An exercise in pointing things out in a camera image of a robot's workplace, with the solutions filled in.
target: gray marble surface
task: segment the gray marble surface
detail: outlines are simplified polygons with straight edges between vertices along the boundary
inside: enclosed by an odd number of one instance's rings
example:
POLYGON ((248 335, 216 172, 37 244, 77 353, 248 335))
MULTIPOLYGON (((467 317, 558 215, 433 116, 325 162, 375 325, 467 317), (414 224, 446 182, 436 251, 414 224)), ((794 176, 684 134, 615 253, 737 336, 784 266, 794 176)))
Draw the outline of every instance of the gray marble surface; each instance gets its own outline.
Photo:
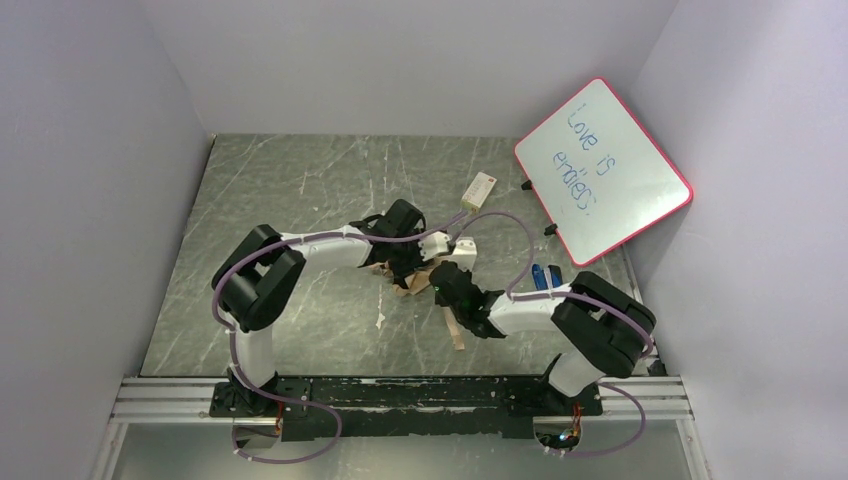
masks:
MULTIPOLYGON (((229 352, 210 314, 214 272, 255 225, 307 233, 338 228, 380 212, 397 198, 418 206, 437 225, 458 211, 478 171, 498 179, 485 210, 508 210, 539 233, 540 264, 574 267, 513 156, 516 139, 329 135, 218 136, 188 220, 174 272, 141 370, 148 376, 219 376, 229 352)), ((478 247, 475 281, 503 288, 523 267, 528 241, 508 219, 469 229, 478 247)), ((590 265, 628 293, 621 249, 590 265)), ((525 278, 516 291, 533 290, 525 278)), ((361 269, 301 278, 274 324, 281 374, 418 375, 540 373, 563 351, 563 337, 522 333, 481 340, 464 332, 455 351, 431 290, 396 297, 388 280, 361 269), (378 327, 378 319, 384 318, 378 327)))

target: white wall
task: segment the white wall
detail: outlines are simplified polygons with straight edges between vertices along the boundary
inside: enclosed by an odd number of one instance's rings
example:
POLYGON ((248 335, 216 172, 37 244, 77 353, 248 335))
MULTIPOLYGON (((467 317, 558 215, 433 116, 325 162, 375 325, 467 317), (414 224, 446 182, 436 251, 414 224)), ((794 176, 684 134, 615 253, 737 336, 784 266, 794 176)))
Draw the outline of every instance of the white wall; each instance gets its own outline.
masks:
POLYGON ((206 134, 133 1, 0 5, 0 478, 86 478, 206 134))
POLYGON ((631 92, 695 188, 632 252, 716 479, 848 471, 846 22, 681 0, 631 92))
POLYGON ((522 135, 677 0, 143 0, 213 132, 522 135))

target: black mounting plate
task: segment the black mounting plate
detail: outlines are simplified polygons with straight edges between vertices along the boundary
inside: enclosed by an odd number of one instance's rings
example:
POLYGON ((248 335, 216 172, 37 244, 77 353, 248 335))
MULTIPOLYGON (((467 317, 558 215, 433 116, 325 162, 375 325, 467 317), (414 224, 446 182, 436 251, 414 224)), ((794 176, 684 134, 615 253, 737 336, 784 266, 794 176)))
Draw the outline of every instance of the black mounting plate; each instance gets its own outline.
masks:
MULTIPOLYGON (((309 381, 297 377, 281 377, 277 382, 277 395, 290 398, 309 398, 311 396, 312 386, 309 381)), ((261 417, 276 417, 279 412, 276 404, 263 412, 261 417)), ((286 405, 283 410, 283 419, 303 418, 307 415, 307 407, 301 405, 286 405)), ((209 416, 212 418, 244 418, 252 417, 247 410, 244 409, 242 402, 235 395, 234 389, 230 382, 222 382, 215 384, 215 390, 212 393, 212 403, 209 405, 209 416)))
MULTIPOLYGON (((307 385, 310 400, 329 405, 342 417, 345 437, 383 437, 499 433, 503 438, 534 438, 533 417, 568 416, 579 403, 584 416, 601 415, 598 386, 590 385, 570 399, 548 401, 551 387, 538 375, 421 377, 280 377, 292 388, 281 395, 300 398, 307 385)), ((228 383, 215 386, 225 392, 228 383)), ((216 407, 211 417, 245 417, 216 407)), ((331 437, 335 419, 316 408, 292 405, 284 412, 281 441, 331 437)), ((266 412, 267 417, 276 411, 266 412)))

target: blue object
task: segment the blue object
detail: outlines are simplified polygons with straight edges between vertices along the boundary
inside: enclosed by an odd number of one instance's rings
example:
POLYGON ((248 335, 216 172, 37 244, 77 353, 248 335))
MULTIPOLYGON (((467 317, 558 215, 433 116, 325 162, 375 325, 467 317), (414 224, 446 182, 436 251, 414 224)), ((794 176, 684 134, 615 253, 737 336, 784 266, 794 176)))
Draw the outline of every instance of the blue object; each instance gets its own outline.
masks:
POLYGON ((553 288, 562 286, 562 269, 556 265, 548 265, 548 270, 551 271, 551 283, 553 288))
MULTIPOLYGON (((548 271, 551 272, 551 288, 562 286, 562 270, 556 265, 548 265, 548 271)), ((530 269, 533 274, 533 283, 536 284, 536 290, 547 290, 548 280, 545 278, 545 270, 538 263, 534 263, 530 269)))
POLYGON ((545 280, 545 272, 542 267, 538 263, 534 263, 530 272, 533 274, 533 283, 536 284, 536 290, 547 290, 548 281, 545 280))

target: wire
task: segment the wire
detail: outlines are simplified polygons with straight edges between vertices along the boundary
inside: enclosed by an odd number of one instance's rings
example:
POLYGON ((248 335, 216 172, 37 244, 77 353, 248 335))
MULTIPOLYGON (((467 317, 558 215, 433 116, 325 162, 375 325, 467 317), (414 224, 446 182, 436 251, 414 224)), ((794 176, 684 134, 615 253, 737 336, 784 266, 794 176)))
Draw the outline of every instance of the wire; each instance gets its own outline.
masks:
POLYGON ((583 412, 580 408, 580 402, 574 404, 571 414, 571 425, 574 435, 579 437, 583 426, 583 412))
POLYGON ((233 265, 232 267, 230 267, 229 270, 224 272, 224 275, 221 276, 221 279, 218 281, 218 284, 215 286, 215 291, 212 294, 212 317, 215 318, 215 321, 217 321, 218 323, 223 325, 224 328, 227 329, 227 333, 230 334, 230 358, 232 359, 233 371, 238 376, 239 381, 245 387, 252 390, 254 393, 256 393, 256 394, 258 394, 262 397, 265 397, 269 400, 273 400, 275 402, 284 402, 284 403, 289 403, 289 404, 294 404, 294 405, 303 405, 303 406, 307 406, 307 407, 319 408, 321 410, 328 412, 336 420, 336 432, 333 435, 333 438, 330 439, 330 442, 327 445, 325 445, 323 448, 321 448, 320 450, 318 450, 314 453, 311 453, 309 455, 304 455, 302 457, 292 458, 292 459, 282 459, 282 460, 272 459, 272 458, 254 457, 252 455, 248 455, 241 448, 239 448, 237 438, 236 438, 236 430, 235 429, 233 429, 233 432, 232 432, 232 435, 231 435, 232 436, 232 443, 233 443, 233 453, 235 453, 236 455, 238 455, 238 456, 240 456, 244 459, 247 459, 249 461, 254 461, 254 462, 258 462, 258 463, 268 463, 268 464, 273 464, 273 465, 288 465, 288 464, 292 464, 292 463, 306 462, 308 460, 312 460, 313 458, 316 458, 316 457, 323 455, 324 453, 326 453, 327 451, 329 451, 331 448, 333 448, 335 446, 335 444, 339 441, 339 438, 341 438, 341 435, 342 435, 342 418, 341 418, 341 416, 339 416, 339 413, 335 409, 333 409, 332 407, 329 407, 329 406, 324 405, 322 403, 312 402, 312 401, 309 401, 309 400, 301 400, 299 398, 283 397, 283 396, 280 396, 280 395, 274 395, 272 393, 268 393, 268 392, 262 390, 261 388, 259 388, 258 386, 254 385, 253 382, 251 382, 250 379, 247 378, 247 375, 245 375, 244 371, 242 370, 241 366, 239 365, 238 352, 237 352, 237 349, 236 349, 236 327, 232 323, 225 320, 221 316, 221 313, 218 309, 218 305, 219 305, 219 302, 221 300, 221 292, 224 289, 224 285, 226 285, 227 282, 230 281, 230 278, 232 278, 232 276, 235 275, 236 272, 238 272, 239 270, 241 270, 242 268, 244 268, 248 264, 255 262, 257 259, 259 259, 263 255, 266 255, 269 252, 283 248, 283 247, 288 246, 288 245, 298 245, 298 244, 301 244, 301 243, 308 243, 308 242, 311 242, 311 241, 321 240, 321 239, 325 239, 325 238, 341 238, 341 237, 349 237, 349 238, 356 238, 356 239, 359 239, 359 240, 386 242, 386 243, 412 242, 412 241, 415 241, 415 240, 420 240, 420 239, 422 239, 422 238, 424 238, 428 235, 432 235, 433 233, 436 233, 438 231, 447 229, 451 225, 460 221, 465 215, 466 215, 466 212, 457 213, 444 225, 440 225, 436 228, 421 232, 417 235, 412 235, 410 237, 383 238, 383 237, 375 237, 375 236, 371 236, 371 235, 362 235, 362 234, 346 234, 345 235, 342 232, 320 232, 320 233, 315 233, 315 234, 312 234, 312 235, 304 235, 302 237, 294 237, 294 238, 290 238, 290 239, 285 239, 285 240, 281 240, 279 242, 273 243, 271 245, 268 245, 267 247, 261 248, 261 249, 255 251, 255 252, 251 253, 250 255, 246 256, 242 260, 236 262, 235 265, 233 265))
POLYGON ((618 392, 618 393, 624 395, 625 397, 627 397, 628 400, 633 402, 633 405, 635 405, 636 409, 639 410, 639 428, 636 430, 636 433, 634 433, 632 437, 628 438, 627 440, 619 443, 618 445, 616 445, 614 447, 605 448, 603 450, 593 450, 591 452, 568 452, 568 451, 565 451, 565 450, 557 450, 558 452, 562 453, 566 457, 592 458, 592 457, 601 457, 601 456, 604 456, 604 455, 609 455, 609 454, 624 450, 625 448, 629 447, 630 445, 633 445, 633 443, 635 443, 636 440, 639 440, 639 437, 641 437, 642 434, 645 433, 645 427, 648 424, 648 417, 645 415, 645 409, 642 407, 642 404, 639 403, 639 400, 636 400, 636 397, 634 397, 633 395, 627 393, 626 391, 624 391, 624 390, 622 390, 622 389, 620 389, 620 388, 618 388, 614 385, 610 385, 609 383, 598 383, 598 386, 604 387, 607 390, 612 390, 614 392, 618 392))
POLYGON ((277 402, 277 418, 274 420, 274 431, 277 436, 283 434, 283 402, 277 402))
POLYGON ((515 220, 519 225, 521 225, 521 228, 524 229, 524 233, 527 234, 527 241, 530 242, 530 248, 527 249, 527 251, 529 252, 529 255, 528 255, 528 258, 527 258, 527 265, 525 265, 524 268, 521 270, 521 273, 519 273, 517 277, 512 279, 512 281, 509 282, 509 284, 506 286, 506 297, 509 298, 510 300, 512 300, 513 289, 515 289, 515 286, 518 285, 518 282, 520 282, 521 279, 524 278, 525 275, 527 275, 527 273, 530 271, 530 268, 533 266, 533 251, 536 248, 534 241, 533 241, 533 233, 530 231, 530 227, 528 227, 527 224, 524 223, 524 221, 522 221, 520 218, 516 217, 515 215, 513 215, 509 212, 495 211, 495 212, 481 213, 480 215, 477 215, 476 217, 472 218, 471 220, 465 222, 465 225, 463 225, 462 228, 460 228, 459 231, 454 234, 453 238, 451 238, 451 242, 455 242, 456 239, 458 239, 459 236, 462 235, 462 233, 465 232, 465 230, 468 229, 468 227, 470 227, 471 224, 473 224, 477 220, 480 220, 481 218, 495 216, 495 215, 499 216, 499 217, 507 217, 507 218, 510 218, 512 220, 515 220))

